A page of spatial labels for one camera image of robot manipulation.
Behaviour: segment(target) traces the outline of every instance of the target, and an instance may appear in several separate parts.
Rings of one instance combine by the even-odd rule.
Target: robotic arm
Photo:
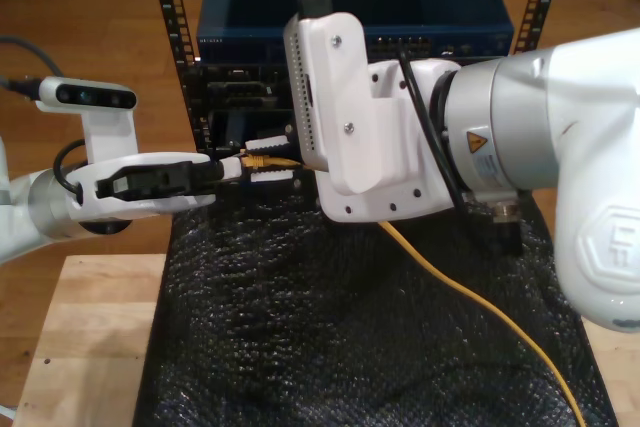
[[[557,185],[561,287],[581,314],[626,332],[640,330],[639,38],[637,29],[465,67],[412,62],[464,195],[500,208]],[[285,43],[302,157],[330,218],[452,206],[400,65],[367,64],[358,19],[296,17]]]

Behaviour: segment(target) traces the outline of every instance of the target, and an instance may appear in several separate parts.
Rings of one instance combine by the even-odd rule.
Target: cable plug
[[[27,77],[25,80],[11,80],[7,82],[7,89],[27,96],[30,100],[40,100],[40,84],[42,79]]]

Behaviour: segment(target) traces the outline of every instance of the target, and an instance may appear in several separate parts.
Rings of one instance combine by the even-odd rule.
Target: black cable
[[[47,67],[49,67],[51,72],[53,72],[53,75],[57,77],[64,77],[62,70],[60,70],[60,67],[56,65],[53,59],[34,43],[29,42],[28,40],[21,37],[16,37],[15,35],[0,35],[0,44],[14,44],[22,47],[23,49],[27,49],[28,51],[37,55],[40,60],[42,60],[42,62],[44,62]]]
[[[416,111],[416,114],[418,115],[420,127],[422,127],[422,132],[427,138],[427,144],[429,144],[429,148],[431,149],[433,158],[436,161],[438,170],[440,171],[444,183],[447,186],[447,190],[449,191],[449,195],[451,196],[453,206],[455,207],[458,214],[462,215],[463,217],[467,217],[468,212],[465,206],[464,198],[462,197],[462,190],[456,182],[455,174],[453,173],[453,170],[449,165],[447,157],[442,148],[442,143],[440,142],[438,134],[436,133],[436,129],[431,122],[429,111],[425,106],[422,95],[420,94],[420,88],[418,87],[416,78],[413,75],[413,69],[411,67],[411,62],[409,61],[409,56],[402,45],[398,50],[398,61],[400,63],[400,67],[402,68],[404,80],[407,84],[407,90],[409,91],[411,101],[413,102],[413,107]]]
[[[58,152],[58,155],[56,155],[56,158],[53,161],[53,176],[62,187],[76,196],[76,200],[80,204],[82,203],[82,187],[80,186],[80,184],[73,185],[66,179],[66,177],[62,173],[62,162],[64,161],[64,158],[69,155],[69,152],[83,146],[84,144],[84,139],[74,140],[69,145],[64,147],[60,152]]]

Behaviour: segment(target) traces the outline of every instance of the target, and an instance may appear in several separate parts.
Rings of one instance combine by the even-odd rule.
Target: electronic equipment
[[[370,61],[394,58],[402,41],[416,58],[508,55],[513,25],[502,0],[332,0],[365,27]],[[285,64],[282,29],[297,0],[203,0],[198,50],[207,65]]]

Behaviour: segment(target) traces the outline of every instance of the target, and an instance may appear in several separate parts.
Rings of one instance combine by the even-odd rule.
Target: wooden floor
[[[195,35],[201,0],[184,1]],[[526,0],[505,2],[519,25]],[[640,0],[554,0],[541,45],[638,25]],[[0,34],[36,42],[70,77],[118,82],[135,90],[142,152],[193,149],[157,0],[0,0]],[[47,75],[37,59],[6,46],[0,50],[0,72]],[[11,174],[18,176],[50,167],[55,153],[82,131],[79,118],[40,113],[19,96],[0,91],[0,136]],[[540,192],[537,198],[553,225],[554,193]],[[138,221],[113,238],[55,245],[0,268],[0,404],[12,406],[20,399],[64,258],[164,253],[169,225],[168,218]]]

